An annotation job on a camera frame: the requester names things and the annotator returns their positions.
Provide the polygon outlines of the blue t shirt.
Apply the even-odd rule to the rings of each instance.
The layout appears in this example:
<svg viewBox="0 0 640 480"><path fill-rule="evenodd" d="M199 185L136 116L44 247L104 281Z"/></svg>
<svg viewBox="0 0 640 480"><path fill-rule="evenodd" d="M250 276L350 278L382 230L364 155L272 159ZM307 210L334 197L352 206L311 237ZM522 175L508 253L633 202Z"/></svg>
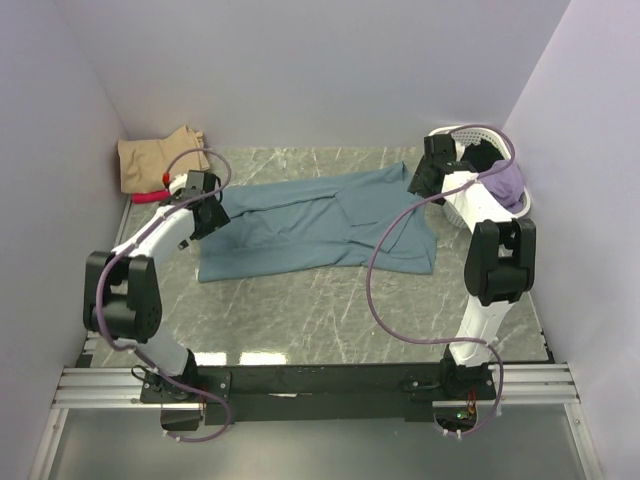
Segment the blue t shirt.
<svg viewBox="0 0 640 480"><path fill-rule="evenodd" d="M375 267L430 275L437 236L416 198L411 174L389 167L332 177L231 187L229 224L200 240L201 283L313 268Z"/></svg>

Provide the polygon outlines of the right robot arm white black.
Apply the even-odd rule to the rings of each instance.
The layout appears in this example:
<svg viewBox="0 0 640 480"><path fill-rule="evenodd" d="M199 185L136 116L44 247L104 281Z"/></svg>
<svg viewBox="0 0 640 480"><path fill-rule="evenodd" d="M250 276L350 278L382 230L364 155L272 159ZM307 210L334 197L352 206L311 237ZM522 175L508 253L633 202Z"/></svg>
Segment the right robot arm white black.
<svg viewBox="0 0 640 480"><path fill-rule="evenodd" d="M409 192L452 209L471 233L463 271L467 306L440 362L446 399L489 394L489 361L504 318L534 283L536 227L489 191L487 180L514 168L504 134L482 126L440 128L424 139Z"/></svg>

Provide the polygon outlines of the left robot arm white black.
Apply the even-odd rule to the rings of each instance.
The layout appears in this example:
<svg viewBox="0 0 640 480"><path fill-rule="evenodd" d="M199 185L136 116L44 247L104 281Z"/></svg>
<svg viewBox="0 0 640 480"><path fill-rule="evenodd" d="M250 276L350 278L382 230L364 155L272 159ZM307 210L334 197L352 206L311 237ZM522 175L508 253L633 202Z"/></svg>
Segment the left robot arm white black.
<svg viewBox="0 0 640 480"><path fill-rule="evenodd" d="M193 352L161 328L163 317L157 269L174 251L227 225L224 182L207 171L176 179L170 196L151 220L109 252L89 255L85 267L83 324L133 351L159 377L176 401L193 399L200 388Z"/></svg>

